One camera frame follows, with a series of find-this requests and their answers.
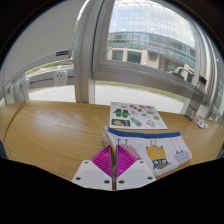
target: window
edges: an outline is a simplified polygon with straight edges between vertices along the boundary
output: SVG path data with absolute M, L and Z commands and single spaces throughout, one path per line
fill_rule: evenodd
M 0 108 L 3 108 L 5 106 L 5 100 L 4 98 L 0 100 Z
M 157 54 L 153 52 L 149 52 L 149 53 L 150 53 L 149 55 L 150 61 L 156 62 Z
M 132 63 L 138 63 L 141 62 L 142 53 L 134 52 L 134 51 L 128 51 L 128 62 Z
M 123 51 L 113 50 L 113 55 L 112 55 L 113 60 L 122 61 L 122 58 L 123 58 Z

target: colorful illustration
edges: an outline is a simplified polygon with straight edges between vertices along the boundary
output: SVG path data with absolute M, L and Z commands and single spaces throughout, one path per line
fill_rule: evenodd
M 146 112 L 147 112 L 148 114 L 154 114 L 154 111 L 153 111 L 153 110 L 146 110 Z
M 153 128 L 156 126 L 155 122 L 151 120 L 148 120 L 146 123 Z
M 152 145 L 152 140 L 150 141 L 151 146 L 146 147 L 146 152 L 153 162 L 153 169 L 163 169 L 164 167 L 171 165 L 171 163 L 166 160 L 166 153 L 163 146 L 157 146 L 156 141 L 155 145 Z
M 138 115 L 138 113 L 136 111 L 133 111 L 133 110 L 131 110 L 131 114 L 134 115 L 134 116 Z
M 124 126 L 124 127 L 130 127 L 131 123 L 128 120 L 118 120 L 118 119 L 112 119 L 112 124 L 117 126 Z
M 200 128 L 208 128 L 208 124 L 200 115 L 195 115 L 194 120 Z
M 121 117 L 121 109 L 117 109 L 114 111 L 117 117 Z
M 199 122 L 199 120 L 197 119 L 197 117 L 194 117 L 194 120 L 195 120 L 196 122 Z
M 126 108 L 127 106 L 128 106 L 127 104 L 124 104 L 124 103 L 121 104 L 122 108 Z
M 139 122 L 138 120 L 134 119 L 133 117 L 131 117 L 131 121 L 132 121 L 134 124 L 136 124 L 137 126 L 139 126 L 139 127 L 142 125 L 141 122 Z
M 128 113 L 128 110 L 123 110 L 123 112 L 122 112 L 122 117 L 123 117 L 123 118 L 127 118 L 128 115 L 130 116 L 130 114 Z
M 127 144 L 128 139 L 125 139 L 125 142 L 126 142 L 125 145 L 124 144 L 120 144 L 120 146 L 123 149 L 127 150 L 130 154 L 132 154 L 136 159 L 141 159 L 141 157 L 139 156 L 137 150 L 134 147 L 132 147 L 132 146 L 130 146 L 130 145 Z
M 120 119 L 129 120 L 130 124 L 134 123 L 135 125 L 128 126 L 128 124 L 119 122 Z M 117 124 L 117 128 L 121 126 L 128 129 L 135 126 L 135 129 L 167 129 L 156 108 L 147 105 L 111 102 L 110 127 L 115 126 L 114 122 Z
M 149 116 L 147 114 L 142 114 L 142 117 L 148 118 Z
M 158 116 L 156 116 L 156 115 L 154 115 L 153 118 L 154 118 L 156 121 L 159 121 L 159 120 L 160 120 L 160 118 L 159 118 Z
M 176 142 L 180 148 L 180 151 L 178 152 L 174 143 L 173 143 L 173 140 L 171 139 L 170 140 L 173 144 L 173 147 L 174 149 L 176 150 L 176 155 L 174 156 L 174 159 L 180 164 L 180 165 L 183 165 L 185 163 L 187 163 L 188 161 L 190 161 L 190 155 L 189 155 L 189 152 L 188 151 L 183 151 L 179 145 L 179 142 L 177 141 L 176 139 Z
M 142 105 L 139 105 L 139 107 L 140 107 L 141 109 L 145 109 L 145 107 L 144 107 L 144 106 L 142 106 Z
M 147 109 L 153 110 L 153 107 L 146 106 Z

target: modern building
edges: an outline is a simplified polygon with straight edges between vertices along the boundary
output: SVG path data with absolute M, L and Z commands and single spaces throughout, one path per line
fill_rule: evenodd
M 190 23 L 174 11 L 151 1 L 117 1 L 110 21 L 107 58 L 166 72 L 177 67 L 194 71 L 195 40 Z M 191 82 L 192 75 L 182 76 Z

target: small white object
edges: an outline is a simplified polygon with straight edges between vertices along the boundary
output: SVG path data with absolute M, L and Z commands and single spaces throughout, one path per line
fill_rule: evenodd
M 144 160 L 136 160 L 116 179 L 116 190 L 140 188 L 156 181 L 155 176 Z
M 23 79 L 22 85 L 23 85 L 23 90 L 27 91 L 28 89 L 30 89 L 30 79 L 29 78 Z
M 112 178 L 90 160 L 82 161 L 72 183 L 84 188 L 112 191 Z
M 15 93 L 15 90 L 14 90 L 14 86 L 10 86 L 10 89 L 9 89 L 9 92 L 10 92 L 10 95 L 13 95 Z
M 17 82 L 17 83 L 15 84 L 15 93 L 19 93 L 19 92 L 20 92 L 20 83 Z
M 54 85 L 65 86 L 68 83 L 68 72 L 66 70 L 57 71 L 54 73 Z

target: glass window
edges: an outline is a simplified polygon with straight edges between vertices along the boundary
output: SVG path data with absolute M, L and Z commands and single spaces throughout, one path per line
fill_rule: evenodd
M 121 10 L 119 9 L 119 26 L 113 29 L 116 32 L 116 37 L 110 36 L 112 31 L 109 31 L 108 47 L 112 49 L 108 52 L 108 60 L 127 58 L 125 60 L 127 62 L 140 63 L 164 70 L 166 67 L 164 58 L 166 58 L 169 61 L 174 61 L 176 66 L 182 67 L 186 63 L 190 67 L 194 67 L 195 51 L 191 51 L 191 58 L 187 58 L 186 55 L 186 49 L 194 49 L 193 32 L 188 22 L 164 7 L 158 7 L 154 4 L 148 4 L 148 6 L 144 3 L 138 4 L 140 4 L 138 0 L 122 0 L 120 6 L 114 8 L 111 24 L 113 21 L 117 21 L 113 14 L 117 13 L 119 8 Z M 118 48 L 120 48 L 120 53 L 113 54 L 113 51 Z
M 120 50 L 113 50 L 112 59 L 113 60 L 120 60 L 122 61 L 123 58 L 123 51 Z
M 0 100 L 0 108 L 3 108 L 5 106 L 5 100 L 4 98 Z
M 74 85 L 29 89 L 30 100 L 76 102 Z
M 140 64 L 141 62 L 142 53 L 128 51 L 128 62 Z
M 157 54 L 156 53 L 153 53 L 153 52 L 149 52 L 149 58 L 150 58 L 150 61 L 154 61 L 156 62 L 156 58 L 157 58 Z

